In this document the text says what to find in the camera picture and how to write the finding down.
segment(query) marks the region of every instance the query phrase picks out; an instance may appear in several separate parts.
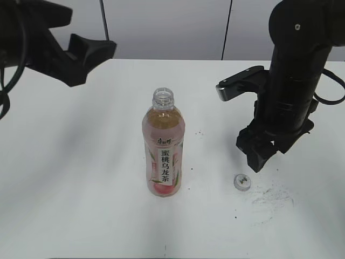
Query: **plastic bottle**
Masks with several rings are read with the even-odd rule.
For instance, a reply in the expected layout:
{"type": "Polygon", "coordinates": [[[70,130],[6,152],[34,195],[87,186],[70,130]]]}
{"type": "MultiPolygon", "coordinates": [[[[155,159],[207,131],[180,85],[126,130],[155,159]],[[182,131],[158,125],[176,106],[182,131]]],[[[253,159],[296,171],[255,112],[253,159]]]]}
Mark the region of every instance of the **plastic bottle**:
{"type": "Polygon", "coordinates": [[[142,121],[147,185],[153,194],[168,197],[181,186],[185,122],[170,89],[157,89],[152,103],[142,121]]]}

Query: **bottle neck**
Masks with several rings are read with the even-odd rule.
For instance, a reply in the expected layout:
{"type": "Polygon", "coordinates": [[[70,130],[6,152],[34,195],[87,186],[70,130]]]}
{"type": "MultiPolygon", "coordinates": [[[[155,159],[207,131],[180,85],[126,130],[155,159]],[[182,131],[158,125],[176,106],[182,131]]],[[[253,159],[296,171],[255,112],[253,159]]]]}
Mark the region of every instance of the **bottle neck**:
{"type": "Polygon", "coordinates": [[[158,88],[152,99],[153,108],[156,111],[171,111],[174,109],[174,94],[168,88],[158,88]]]}

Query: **black robotic arm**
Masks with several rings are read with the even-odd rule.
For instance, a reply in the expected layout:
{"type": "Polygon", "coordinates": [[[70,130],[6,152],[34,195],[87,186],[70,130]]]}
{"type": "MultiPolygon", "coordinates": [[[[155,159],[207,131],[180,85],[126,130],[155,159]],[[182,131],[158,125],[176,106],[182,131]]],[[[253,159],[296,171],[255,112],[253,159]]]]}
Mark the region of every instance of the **black robotic arm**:
{"type": "Polygon", "coordinates": [[[8,93],[19,81],[24,68],[61,80],[68,86],[86,82],[96,66],[113,58],[116,44],[71,35],[67,51],[62,50],[49,28],[69,25],[72,9],[44,0],[0,0],[0,119],[10,107],[8,93]],[[4,85],[4,68],[18,66],[4,85]]]}
{"type": "Polygon", "coordinates": [[[270,70],[252,67],[217,85],[223,101],[244,92],[258,95],[254,119],[236,143],[255,172],[277,151],[286,153],[313,129],[308,117],[319,101],[338,104],[345,100],[331,102],[315,94],[323,73],[345,86],[324,69],[332,47],[345,45],[344,0],[283,0],[271,14],[269,29],[275,45],[270,70]]]}

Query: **white wall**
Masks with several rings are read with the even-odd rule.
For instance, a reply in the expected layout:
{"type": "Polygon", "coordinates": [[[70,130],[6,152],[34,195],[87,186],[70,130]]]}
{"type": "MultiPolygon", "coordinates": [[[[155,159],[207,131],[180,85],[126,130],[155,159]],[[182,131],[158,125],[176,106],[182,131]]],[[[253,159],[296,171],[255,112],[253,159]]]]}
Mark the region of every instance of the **white wall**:
{"type": "MultiPolygon", "coordinates": [[[[71,33],[104,39],[99,0],[51,0],[73,9],[69,26],[52,29],[67,48],[71,33]]],[[[268,20],[280,0],[233,0],[227,60],[270,60],[268,20]]],[[[104,0],[116,58],[220,60],[230,0],[104,0]]],[[[344,61],[345,47],[329,60],[344,61]]]]}
{"type": "Polygon", "coordinates": [[[104,0],[117,58],[220,59],[229,0],[104,0]]]}

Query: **white table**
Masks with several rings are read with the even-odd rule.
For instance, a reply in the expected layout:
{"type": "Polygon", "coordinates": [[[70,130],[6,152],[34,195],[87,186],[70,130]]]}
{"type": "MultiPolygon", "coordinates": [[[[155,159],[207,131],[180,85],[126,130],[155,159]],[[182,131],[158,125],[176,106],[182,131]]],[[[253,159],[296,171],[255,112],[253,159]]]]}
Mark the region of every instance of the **white table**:
{"type": "MultiPolygon", "coordinates": [[[[215,90],[253,65],[269,62],[110,60],[74,88],[26,70],[0,121],[0,258],[345,258],[345,106],[319,105],[312,133],[256,174],[235,146],[256,96],[215,90]],[[182,187],[164,199],[141,133],[161,86],[187,124],[182,187]]],[[[326,78],[318,92],[343,94],[326,78]]]]}

